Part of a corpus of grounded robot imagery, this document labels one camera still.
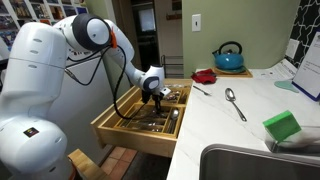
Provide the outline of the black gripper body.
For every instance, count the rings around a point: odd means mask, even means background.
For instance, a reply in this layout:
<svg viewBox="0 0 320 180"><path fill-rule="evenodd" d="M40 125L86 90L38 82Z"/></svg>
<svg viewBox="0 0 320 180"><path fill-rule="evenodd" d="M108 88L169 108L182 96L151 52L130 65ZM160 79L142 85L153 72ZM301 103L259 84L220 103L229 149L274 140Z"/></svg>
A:
<svg viewBox="0 0 320 180"><path fill-rule="evenodd" d="M142 102L148 103L150 99L154 101L154 104L156 106L159 106L161 103L161 100L167 96L171 90L167 87L160 87L156 88L154 90L142 90Z"/></svg>

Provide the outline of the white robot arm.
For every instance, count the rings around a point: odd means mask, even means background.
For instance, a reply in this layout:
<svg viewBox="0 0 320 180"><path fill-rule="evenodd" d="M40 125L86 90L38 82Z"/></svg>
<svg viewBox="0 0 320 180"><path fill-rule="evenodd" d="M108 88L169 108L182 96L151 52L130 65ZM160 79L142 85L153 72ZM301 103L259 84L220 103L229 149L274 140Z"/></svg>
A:
<svg viewBox="0 0 320 180"><path fill-rule="evenodd" d="M0 160L13 180L74 180L79 175L65 155L65 133L47 120L61 92L69 49L104 50L142 91L158 98L170 93L163 67L146 72L134 67L130 41L110 20L79 14L53 26L24 24L13 43L0 95Z"/></svg>

